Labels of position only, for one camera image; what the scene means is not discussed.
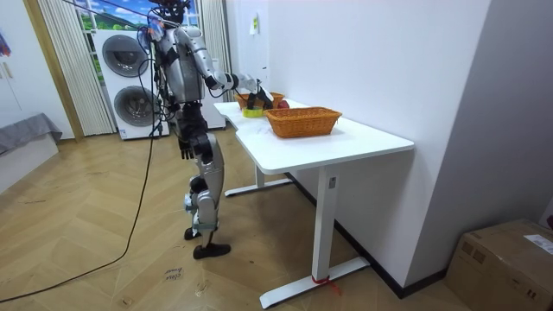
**table leg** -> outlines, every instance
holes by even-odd
[[[334,280],[369,265],[366,259],[357,257],[333,268],[328,267],[330,264],[330,250],[332,248],[338,184],[339,170],[336,166],[319,168],[317,212],[315,216],[315,245],[313,249],[313,265],[311,267],[312,276],[305,277],[261,295],[259,300],[263,308],[268,308],[280,301],[322,285],[313,282],[312,277],[317,281],[324,280],[327,277],[330,280]]]
[[[231,190],[226,190],[225,191],[225,197],[230,197],[230,196],[237,195],[237,194],[248,194],[248,193],[258,191],[258,190],[261,190],[261,189],[267,189],[267,188],[270,188],[270,187],[288,185],[292,182],[288,178],[284,178],[284,179],[281,179],[281,180],[278,180],[278,181],[267,181],[267,182],[265,182],[264,174],[257,167],[257,165],[255,165],[255,173],[256,173],[256,184],[255,185],[240,187],[240,188],[231,189]]]

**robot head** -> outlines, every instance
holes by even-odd
[[[149,0],[158,4],[160,17],[171,22],[182,23],[184,8],[190,9],[190,0]]]

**striped curtain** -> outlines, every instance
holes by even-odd
[[[198,0],[200,9],[200,27],[206,40],[206,48],[212,58],[219,60],[219,70],[231,71],[228,51],[228,34],[226,28],[225,4],[223,0]],[[232,92],[223,97],[231,101]]]
[[[38,0],[85,136],[115,132],[75,8]]]

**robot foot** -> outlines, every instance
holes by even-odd
[[[188,228],[187,230],[184,231],[184,239],[187,241],[190,241],[191,239],[195,239],[197,237],[201,237],[201,233],[198,232],[196,233],[196,235],[194,235],[192,228]]]
[[[207,247],[196,246],[194,249],[194,259],[202,259],[205,257],[219,257],[228,254],[231,251],[229,244],[213,244],[210,243]]]

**wicker basket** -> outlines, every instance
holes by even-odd
[[[323,107],[271,109],[265,114],[281,138],[328,135],[342,115]]]
[[[284,95],[277,92],[271,92],[270,95],[273,96],[273,109],[276,109],[278,106],[278,103],[280,103],[283,100]],[[249,93],[234,94],[234,99],[238,101],[238,104],[240,105],[240,110],[244,109],[248,105],[248,96],[250,96]],[[256,101],[254,102],[253,106],[263,109],[263,104],[264,104],[263,100],[256,98]]]

